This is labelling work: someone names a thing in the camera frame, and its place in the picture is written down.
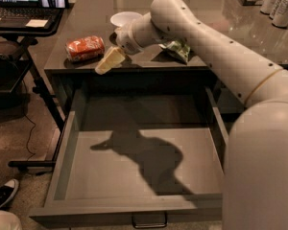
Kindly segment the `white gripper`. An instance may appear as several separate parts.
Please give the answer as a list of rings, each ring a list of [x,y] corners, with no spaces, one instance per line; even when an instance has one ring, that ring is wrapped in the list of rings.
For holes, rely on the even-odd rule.
[[[116,44],[119,47],[110,47],[98,62],[95,72],[99,75],[105,74],[112,68],[117,68],[126,59],[126,54],[135,55],[143,50],[134,39],[131,23],[117,28],[114,32],[116,33]]]

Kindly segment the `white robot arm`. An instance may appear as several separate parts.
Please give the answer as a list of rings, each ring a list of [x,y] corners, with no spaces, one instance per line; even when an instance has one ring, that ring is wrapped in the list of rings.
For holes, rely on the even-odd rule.
[[[153,0],[116,33],[97,73],[181,39],[245,107],[225,152],[223,230],[288,230],[288,70],[205,25],[182,0]]]

